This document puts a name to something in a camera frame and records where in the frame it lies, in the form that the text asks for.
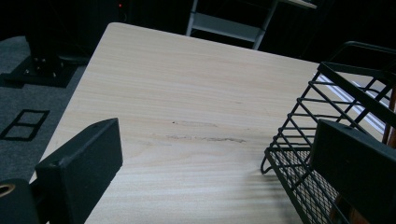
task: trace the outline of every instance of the black metal stand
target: black metal stand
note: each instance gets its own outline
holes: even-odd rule
[[[77,67],[77,65],[65,64],[58,73],[45,70],[41,72],[40,68],[37,70],[37,65],[33,63],[31,57],[27,57],[10,74],[2,74],[1,78],[6,87],[21,88],[24,84],[32,84],[66,88]]]
[[[350,81],[353,77],[371,80],[361,87]],[[366,118],[396,127],[396,115],[380,103],[389,101],[387,93],[395,84],[395,74],[336,63],[322,63],[308,82],[262,161],[262,172],[275,171],[304,223],[332,223],[331,211],[348,223],[334,202],[337,190],[309,162],[318,121],[343,123],[369,135]],[[329,88],[344,94],[344,101]],[[264,170],[266,161],[271,166]]]

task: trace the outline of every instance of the light wood tabletop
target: light wood tabletop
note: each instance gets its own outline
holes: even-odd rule
[[[260,165],[317,67],[111,23],[43,158],[119,118],[123,166],[87,223],[301,223]]]

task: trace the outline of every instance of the black wire basket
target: black wire basket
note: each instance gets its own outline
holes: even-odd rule
[[[388,108],[395,83],[389,71],[321,63],[297,98],[265,149],[262,173],[275,171],[303,223],[333,223],[333,216],[349,223],[336,202],[337,190],[310,166],[318,120],[343,123],[381,141],[387,124],[396,127],[396,115]]]

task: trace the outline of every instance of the metal wire rack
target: metal wire rack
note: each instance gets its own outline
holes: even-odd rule
[[[332,223],[334,214],[349,223],[335,202],[338,192],[310,166],[318,120],[344,123],[380,141],[386,124],[396,127],[396,115],[388,109],[395,83],[391,72],[322,63],[297,98],[265,149],[262,172],[275,171],[303,223]]]

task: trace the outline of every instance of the gray carpet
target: gray carpet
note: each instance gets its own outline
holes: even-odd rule
[[[29,46],[24,36],[0,41],[0,74],[10,73],[27,56]],[[26,140],[34,130],[29,126],[13,126],[6,137],[0,139],[0,181],[9,178],[30,180],[35,166],[39,163],[59,120],[85,70],[80,66],[67,88],[24,85],[21,89],[0,87],[0,133],[16,121],[22,110],[19,123],[36,124],[42,113],[49,112],[44,122],[31,140]]]

